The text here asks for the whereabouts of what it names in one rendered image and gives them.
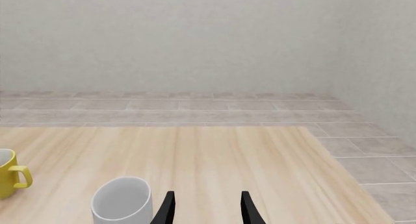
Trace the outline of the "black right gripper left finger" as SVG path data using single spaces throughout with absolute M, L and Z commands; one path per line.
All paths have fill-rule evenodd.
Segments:
M 175 193 L 169 191 L 166 193 L 165 198 L 152 219 L 150 224 L 173 224 L 175 216 Z

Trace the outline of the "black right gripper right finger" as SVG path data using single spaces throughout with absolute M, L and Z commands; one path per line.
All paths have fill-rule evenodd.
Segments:
M 247 191 L 241 192 L 240 209 L 242 224 L 266 224 Z

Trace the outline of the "white mug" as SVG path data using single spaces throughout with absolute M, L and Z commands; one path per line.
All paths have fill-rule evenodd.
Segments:
M 90 209 L 93 224 L 150 224 L 151 188 L 138 177 L 110 180 L 96 191 Z

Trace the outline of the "yellow mug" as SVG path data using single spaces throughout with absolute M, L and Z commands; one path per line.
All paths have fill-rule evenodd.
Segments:
M 16 152 L 0 149 L 0 200 L 9 198 L 17 189 L 29 188 L 33 178 L 27 166 L 18 165 Z

